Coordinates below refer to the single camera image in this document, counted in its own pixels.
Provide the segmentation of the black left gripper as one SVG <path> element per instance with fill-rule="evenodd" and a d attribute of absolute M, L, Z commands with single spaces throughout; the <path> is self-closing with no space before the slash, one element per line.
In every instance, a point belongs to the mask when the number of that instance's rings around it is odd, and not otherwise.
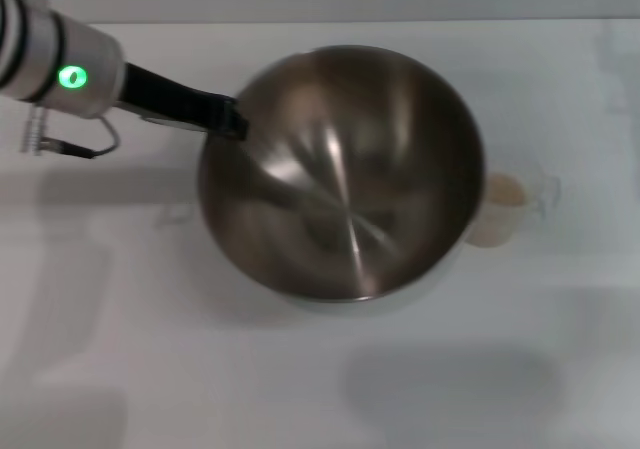
<path fill-rule="evenodd" d="M 121 109 L 147 122 L 234 141 L 244 141 L 249 130 L 232 97 L 184 86 L 131 63 L 125 65 Z"/>

